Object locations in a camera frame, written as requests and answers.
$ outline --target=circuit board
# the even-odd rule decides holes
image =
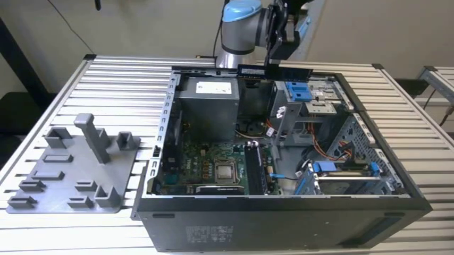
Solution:
[[[270,155],[266,146],[262,148],[264,168],[272,165]],[[219,172],[216,175],[220,169],[227,170],[226,178],[219,178]],[[246,171],[244,145],[184,143],[179,172],[164,174],[162,193],[192,195],[198,186],[231,185],[244,187],[244,194],[248,194]]]

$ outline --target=motherboard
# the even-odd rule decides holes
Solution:
[[[263,172],[272,168],[270,147],[260,147]],[[278,192],[276,182],[268,179],[268,193]],[[248,194],[244,145],[186,142],[178,171],[164,174],[162,194],[198,195],[200,188],[224,187]]]

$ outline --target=gray plastic holder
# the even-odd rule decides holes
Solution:
[[[16,195],[8,200],[8,213],[116,213],[120,210],[140,138],[130,132],[109,137],[103,129],[89,127],[92,115],[81,116],[76,118],[77,125],[87,123],[83,128],[88,128],[89,135],[95,129],[95,138],[71,136],[65,128],[51,129],[47,136],[59,139],[49,140]],[[109,157],[105,163],[99,162],[95,153],[99,148]]]

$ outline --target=black case frame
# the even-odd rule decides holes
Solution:
[[[180,69],[198,77],[216,70]],[[312,75],[338,80],[410,198],[144,198],[144,168],[131,218],[142,220],[159,252],[371,248],[433,210],[345,77]]]

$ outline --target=blue latch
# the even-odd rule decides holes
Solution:
[[[373,176],[379,176],[381,168],[379,168],[379,166],[378,166],[378,164],[375,162],[370,163],[370,170],[371,170]]]
[[[335,172],[338,168],[331,161],[316,161],[312,165],[314,172]]]
[[[286,82],[292,102],[310,102],[312,100],[311,90],[306,82]]]

